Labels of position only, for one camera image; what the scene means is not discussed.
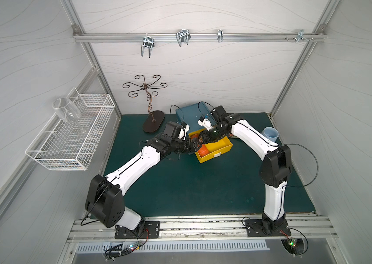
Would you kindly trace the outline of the orange postcard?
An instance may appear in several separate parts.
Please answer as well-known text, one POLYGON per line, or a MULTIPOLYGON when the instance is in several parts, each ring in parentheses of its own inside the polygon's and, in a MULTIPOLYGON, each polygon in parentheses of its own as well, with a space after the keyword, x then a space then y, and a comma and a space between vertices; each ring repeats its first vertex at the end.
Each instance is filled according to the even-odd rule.
MULTIPOLYGON (((199 134, 194 134, 194 135, 191 136, 192 139, 194 139, 194 138, 197 139, 198 137, 199 137, 199 134)), ((204 157, 204 156, 208 155, 209 153, 210 153, 210 151, 208 150, 206 145, 203 145, 198 151, 198 154, 199 154, 200 157, 204 157)))

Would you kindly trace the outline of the teal drawer cabinet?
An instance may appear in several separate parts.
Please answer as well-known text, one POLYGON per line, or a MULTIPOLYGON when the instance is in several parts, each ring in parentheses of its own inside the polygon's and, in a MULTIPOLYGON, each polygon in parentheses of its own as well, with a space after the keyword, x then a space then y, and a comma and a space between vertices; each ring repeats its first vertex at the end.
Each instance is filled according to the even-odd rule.
POLYGON ((185 122, 189 125, 189 132, 196 132, 204 129, 203 126, 198 124, 201 117, 210 120, 211 124, 214 125, 215 121, 210 113, 212 108, 208 108, 203 102, 192 104, 190 106, 176 109, 176 116, 179 123, 185 122))

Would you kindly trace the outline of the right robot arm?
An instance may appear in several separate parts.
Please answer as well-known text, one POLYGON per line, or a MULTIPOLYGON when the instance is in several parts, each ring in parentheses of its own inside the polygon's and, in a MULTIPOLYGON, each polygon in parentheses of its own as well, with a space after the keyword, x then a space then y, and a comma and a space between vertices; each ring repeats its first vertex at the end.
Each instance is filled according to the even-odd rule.
POLYGON ((288 176, 292 171, 291 150, 278 145, 254 129, 240 114, 228 114, 222 106, 211 110, 214 122, 200 117, 198 124, 205 130, 199 140, 215 143, 232 134, 246 143, 262 160, 259 175, 265 185, 265 206, 261 227, 267 234, 278 229, 285 221, 284 198, 288 176))

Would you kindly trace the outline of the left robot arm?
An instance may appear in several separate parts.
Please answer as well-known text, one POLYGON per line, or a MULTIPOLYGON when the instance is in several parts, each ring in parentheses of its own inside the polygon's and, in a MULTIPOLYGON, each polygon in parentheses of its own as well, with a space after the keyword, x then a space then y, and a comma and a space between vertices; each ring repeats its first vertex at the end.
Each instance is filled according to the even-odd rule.
POLYGON ((168 122, 163 132, 148 140, 126 164, 106 176, 96 175, 90 182, 85 210, 105 227, 120 226, 141 234, 145 218, 126 207, 128 189, 150 168, 172 153, 195 153, 202 148, 198 137, 187 135, 187 128, 168 122))

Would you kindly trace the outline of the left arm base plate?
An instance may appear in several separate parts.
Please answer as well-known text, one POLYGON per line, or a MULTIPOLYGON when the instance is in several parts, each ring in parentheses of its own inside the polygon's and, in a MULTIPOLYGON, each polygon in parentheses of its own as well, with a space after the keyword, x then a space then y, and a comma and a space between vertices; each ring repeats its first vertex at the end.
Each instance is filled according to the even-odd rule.
POLYGON ((134 230, 116 225, 115 239, 157 239, 160 235, 160 221, 141 221, 134 230))

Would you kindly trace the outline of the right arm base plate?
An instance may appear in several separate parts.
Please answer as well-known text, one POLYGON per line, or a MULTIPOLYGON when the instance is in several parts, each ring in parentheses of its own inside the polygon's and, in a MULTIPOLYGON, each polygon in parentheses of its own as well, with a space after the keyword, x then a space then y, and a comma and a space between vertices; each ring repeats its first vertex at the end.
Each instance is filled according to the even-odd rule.
POLYGON ((276 221, 267 219, 250 219, 245 217, 242 220, 248 237, 285 237, 291 236, 287 220, 283 217, 276 221))

